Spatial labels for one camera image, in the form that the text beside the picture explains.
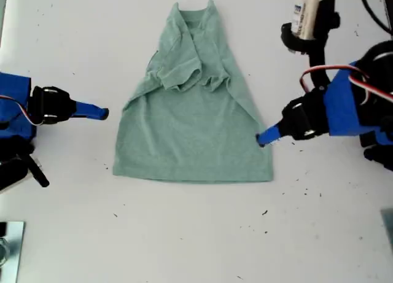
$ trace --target t-shirt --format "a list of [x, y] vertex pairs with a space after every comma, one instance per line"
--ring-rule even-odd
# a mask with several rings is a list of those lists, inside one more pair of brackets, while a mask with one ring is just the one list
[[167, 19], [145, 78], [123, 109], [115, 175], [171, 182], [272, 180], [271, 151], [209, 1]]

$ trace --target shirt sleeve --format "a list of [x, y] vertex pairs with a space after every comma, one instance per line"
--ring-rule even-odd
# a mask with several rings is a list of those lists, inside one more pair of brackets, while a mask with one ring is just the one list
[[169, 21], [160, 38], [164, 53], [157, 73], [164, 88], [186, 91], [201, 78], [202, 65], [190, 33], [181, 33], [175, 21]]

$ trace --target white label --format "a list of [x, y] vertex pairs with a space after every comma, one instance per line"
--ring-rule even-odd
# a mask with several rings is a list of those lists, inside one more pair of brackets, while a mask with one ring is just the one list
[[292, 17], [291, 30], [294, 34], [299, 35], [302, 31], [302, 23], [304, 19], [304, 11], [306, 4], [303, 0], [297, 0], [294, 10], [294, 16]]

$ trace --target black cable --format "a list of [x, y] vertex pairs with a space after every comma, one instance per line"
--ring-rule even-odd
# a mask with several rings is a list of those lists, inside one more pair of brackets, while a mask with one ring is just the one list
[[362, 0], [362, 3], [366, 9], [366, 11], [370, 14], [371, 18], [375, 21], [375, 23], [382, 28], [385, 32], [389, 33], [391, 36], [393, 36], [393, 31], [388, 28], [383, 22], [378, 19], [378, 17], [375, 15], [373, 10], [371, 9], [370, 5], [368, 4], [367, 0]]

